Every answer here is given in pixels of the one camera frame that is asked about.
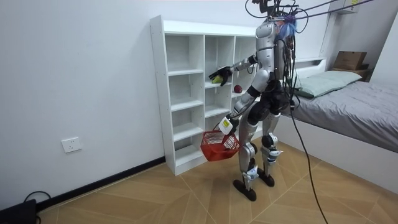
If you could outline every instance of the white bookshelf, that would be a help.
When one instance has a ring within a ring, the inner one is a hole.
[[[256,28],[164,21],[157,16],[150,30],[166,163],[179,175],[206,162],[200,150],[202,133],[212,130],[242,95],[233,87],[249,88],[256,67],[251,75],[234,73],[224,86],[212,84],[208,76],[252,55]],[[261,128],[254,137],[260,135]]]

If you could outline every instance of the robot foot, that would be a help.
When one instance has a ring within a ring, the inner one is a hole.
[[[241,182],[240,180],[234,180],[233,184],[234,184],[234,187],[236,188],[236,190],[241,192],[250,201],[255,202],[257,200],[256,192],[253,189],[247,190],[246,186],[244,185],[243,182]]]
[[[275,186],[274,178],[272,178],[271,175],[266,176],[266,173],[265,173],[262,169],[260,169],[260,168],[258,168],[257,173],[259,174],[259,178],[260,178],[262,181],[264,181],[268,187],[273,187],[273,186]]]

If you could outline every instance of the headboard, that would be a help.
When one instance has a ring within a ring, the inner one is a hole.
[[[306,58],[295,61],[296,74],[299,78],[307,78],[326,70],[326,58]]]

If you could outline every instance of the gray bedding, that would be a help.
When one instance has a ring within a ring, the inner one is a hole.
[[[300,100],[297,119],[398,152],[398,90],[355,82],[315,99]]]

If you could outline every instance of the electrical outlet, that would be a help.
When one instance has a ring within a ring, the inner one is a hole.
[[[81,144],[79,138],[71,138],[67,140],[61,141],[63,150],[68,153],[68,152],[73,152],[76,150],[81,149]]]

